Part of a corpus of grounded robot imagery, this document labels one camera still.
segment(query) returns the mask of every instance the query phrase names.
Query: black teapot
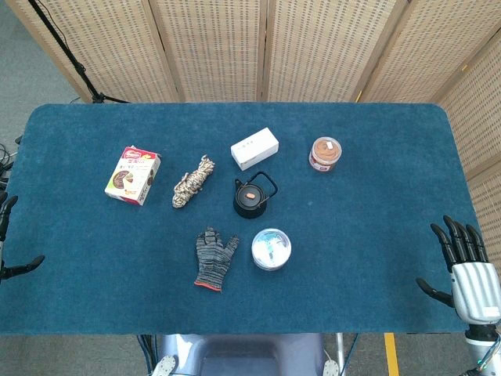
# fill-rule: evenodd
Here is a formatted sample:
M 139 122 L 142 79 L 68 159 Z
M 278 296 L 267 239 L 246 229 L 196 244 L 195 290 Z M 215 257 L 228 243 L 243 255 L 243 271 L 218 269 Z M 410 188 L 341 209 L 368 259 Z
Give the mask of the black teapot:
M 264 175 L 275 188 L 274 192 L 269 196 L 266 196 L 265 191 L 260 186 L 251 184 L 258 175 Z M 256 218 L 263 214 L 266 210 L 268 199 L 273 197 L 279 190 L 272 178 L 263 171 L 257 172 L 246 183 L 235 179 L 235 189 L 233 207 L 240 216 L 248 219 Z

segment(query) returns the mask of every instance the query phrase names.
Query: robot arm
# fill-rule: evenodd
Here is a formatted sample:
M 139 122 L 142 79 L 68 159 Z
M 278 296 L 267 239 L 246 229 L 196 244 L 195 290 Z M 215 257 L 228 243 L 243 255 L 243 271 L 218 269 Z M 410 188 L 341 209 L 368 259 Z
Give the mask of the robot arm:
M 488 262 L 484 242 L 473 226 L 464 227 L 447 215 L 444 222 L 450 239 L 440 226 L 432 224 L 431 229 L 442 246 L 452 294 L 435 290 L 422 278 L 416 282 L 425 294 L 454 308 L 470 325 L 465 335 L 477 365 L 461 376 L 501 374 L 501 337 L 496 331 L 501 319 L 501 288 L 496 268 Z
M 11 268 L 5 267 L 5 262 L 2 257 L 3 243 L 7 235 L 10 212 L 16 202 L 17 196 L 12 196 L 7 200 L 7 193 L 0 193 L 0 260 L 2 260 L 2 264 L 0 264 L 0 282 L 2 282 L 2 280 L 8 280 L 11 277 L 19 276 L 20 274 L 25 274 L 31 270 L 37 269 L 45 258 L 45 256 L 40 255 L 27 265 L 14 266 Z

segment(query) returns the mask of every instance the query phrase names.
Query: teapot handle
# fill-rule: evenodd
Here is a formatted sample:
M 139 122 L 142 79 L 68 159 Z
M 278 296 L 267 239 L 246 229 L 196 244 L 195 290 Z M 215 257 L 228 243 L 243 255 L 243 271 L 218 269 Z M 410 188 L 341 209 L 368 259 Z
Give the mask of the teapot handle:
M 247 181 L 247 183 L 245 183 L 246 185 L 248 183 L 250 183 L 252 180 L 256 179 L 258 177 L 258 175 L 264 175 L 266 177 L 266 179 L 269 180 L 269 182 L 273 185 L 273 188 L 275 188 L 275 191 L 270 194 L 269 196 L 267 196 L 264 201 L 268 200 L 270 197 L 273 197 L 276 195 L 276 193 L 279 191 L 279 187 L 276 186 L 275 182 L 272 180 L 272 178 L 269 177 L 269 175 L 266 173 L 266 172 L 263 172 L 263 171 L 259 171 L 259 172 L 256 172 L 256 174 L 254 176 L 252 176 L 249 181 Z

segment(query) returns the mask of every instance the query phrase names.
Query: snack box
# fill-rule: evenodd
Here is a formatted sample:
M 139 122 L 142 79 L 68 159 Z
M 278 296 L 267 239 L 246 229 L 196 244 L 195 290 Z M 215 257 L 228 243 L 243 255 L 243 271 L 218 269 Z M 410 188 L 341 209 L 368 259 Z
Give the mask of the snack box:
M 160 155 L 126 147 L 104 193 L 112 198 L 143 205 L 160 166 Z

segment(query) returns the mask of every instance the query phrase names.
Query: white jar lid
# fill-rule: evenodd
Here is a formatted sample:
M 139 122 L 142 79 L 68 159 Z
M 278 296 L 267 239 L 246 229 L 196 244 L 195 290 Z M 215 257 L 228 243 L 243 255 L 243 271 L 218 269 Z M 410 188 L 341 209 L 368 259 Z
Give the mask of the white jar lid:
M 254 263 L 263 270 L 277 270 L 290 257 L 289 237 L 278 229 L 264 229 L 252 240 Z

